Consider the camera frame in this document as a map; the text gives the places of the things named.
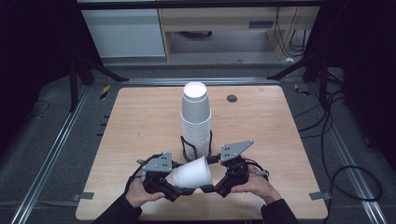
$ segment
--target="cabinet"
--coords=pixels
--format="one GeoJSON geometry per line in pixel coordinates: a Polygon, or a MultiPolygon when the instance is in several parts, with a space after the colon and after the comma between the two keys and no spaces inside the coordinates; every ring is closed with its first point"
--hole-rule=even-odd
{"type": "Polygon", "coordinates": [[[165,8],[158,9],[166,57],[171,52],[173,32],[217,30],[266,30],[278,59],[282,48],[291,40],[294,30],[310,30],[319,7],[224,7],[224,8],[165,8]],[[284,43],[279,44],[280,34],[284,43]]]}

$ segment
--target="wooden table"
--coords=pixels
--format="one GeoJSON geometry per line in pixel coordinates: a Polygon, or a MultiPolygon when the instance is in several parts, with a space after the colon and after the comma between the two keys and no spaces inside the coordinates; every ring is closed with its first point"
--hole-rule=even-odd
{"type": "MultiPolygon", "coordinates": [[[[287,201],[297,218],[325,218],[323,200],[311,201],[319,191],[283,91],[278,86],[209,86],[212,109],[213,153],[221,145],[253,139],[244,155],[270,172],[270,182],[287,201]],[[237,102],[229,103],[234,94],[237,102]]],[[[185,162],[180,142],[182,87],[121,89],[106,126],[84,192],[77,218],[96,219],[122,193],[138,167],[136,160],[172,151],[173,160],[185,162]]],[[[225,168],[211,164],[213,183],[225,168]]],[[[174,203],[160,199],[143,205],[141,220],[261,219],[263,200],[250,193],[204,194],[199,189],[174,203]]]]}

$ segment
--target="white cabinet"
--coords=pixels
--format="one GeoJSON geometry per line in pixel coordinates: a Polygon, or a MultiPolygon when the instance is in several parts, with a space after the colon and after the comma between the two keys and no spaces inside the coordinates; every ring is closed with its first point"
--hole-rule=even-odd
{"type": "MultiPolygon", "coordinates": [[[[80,3],[119,1],[78,0],[80,3]]],[[[82,14],[104,63],[136,57],[165,57],[157,9],[83,10],[82,14]]]]}

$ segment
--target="white paper cup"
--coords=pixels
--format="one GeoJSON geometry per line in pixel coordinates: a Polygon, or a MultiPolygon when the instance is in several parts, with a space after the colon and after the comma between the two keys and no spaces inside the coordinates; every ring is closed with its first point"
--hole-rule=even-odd
{"type": "Polygon", "coordinates": [[[183,89],[181,114],[192,124],[206,121],[210,117],[209,99],[206,85],[202,82],[189,82],[183,89]]]}
{"type": "Polygon", "coordinates": [[[209,165],[204,156],[173,169],[172,177],[175,186],[181,189],[198,189],[201,186],[213,184],[209,165]]]}

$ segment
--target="hand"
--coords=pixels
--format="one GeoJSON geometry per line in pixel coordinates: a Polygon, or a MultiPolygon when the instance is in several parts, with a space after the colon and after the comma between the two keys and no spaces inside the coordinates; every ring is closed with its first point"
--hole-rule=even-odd
{"type": "MultiPolygon", "coordinates": [[[[256,173],[258,171],[255,166],[250,164],[247,168],[251,173],[256,173]]],[[[250,174],[246,184],[238,185],[231,189],[231,193],[240,192],[251,192],[263,198],[266,204],[281,199],[280,194],[276,189],[274,189],[274,187],[261,175],[250,174]]]]}
{"type": "Polygon", "coordinates": [[[126,200],[134,208],[140,207],[146,202],[155,202],[164,197],[165,195],[162,192],[157,192],[153,194],[147,193],[145,188],[143,187],[142,179],[140,177],[137,177],[132,181],[129,190],[125,195],[126,200]]]}

